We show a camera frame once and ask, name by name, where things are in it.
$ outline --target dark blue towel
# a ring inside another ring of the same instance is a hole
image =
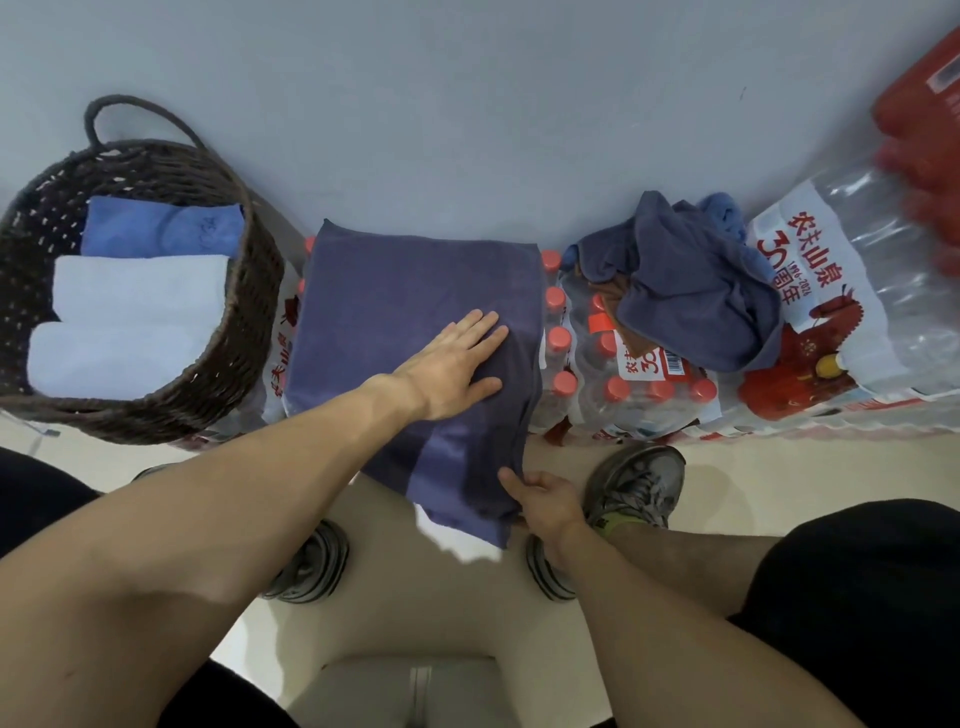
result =
[[[503,389],[464,414],[403,430],[364,473],[429,518],[505,546],[517,504],[496,477],[519,470],[533,406],[543,272],[535,245],[373,235],[328,220],[305,270],[306,290],[284,398],[295,414],[392,372],[451,321],[495,310],[510,336],[477,370]]]
[[[177,207],[95,195],[87,205],[80,253],[98,257],[236,258],[243,228],[239,205]]]
[[[588,235],[577,250],[590,282],[629,277],[616,318],[640,336],[715,372],[777,361],[780,294],[749,249],[690,203],[671,206],[644,192],[634,217]]]

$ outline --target left hand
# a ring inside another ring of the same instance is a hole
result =
[[[460,323],[447,324],[421,352],[391,375],[413,394],[420,419],[454,417],[500,391],[503,382],[495,376],[470,384],[476,368],[507,338],[507,327],[483,338],[499,318],[494,311],[485,316],[479,309],[472,310]]]

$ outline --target white wall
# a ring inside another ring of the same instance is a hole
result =
[[[0,203],[129,92],[300,232],[560,247],[645,188],[756,209],[958,22],[955,0],[8,0]]]

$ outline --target white towel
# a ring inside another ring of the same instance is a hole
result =
[[[226,307],[225,255],[152,258],[63,255],[53,305],[70,324],[219,324]]]
[[[47,397],[138,400],[176,379],[206,349],[216,324],[40,324],[27,379]]]

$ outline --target black shorts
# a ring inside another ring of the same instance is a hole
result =
[[[70,475],[0,448],[0,557],[96,497]],[[870,728],[960,726],[960,513],[886,500],[804,523],[770,549],[730,621],[804,667]],[[296,725],[211,661],[159,725],[199,716]]]
[[[960,726],[960,513],[883,500],[804,523],[770,549],[730,622],[870,728]]]

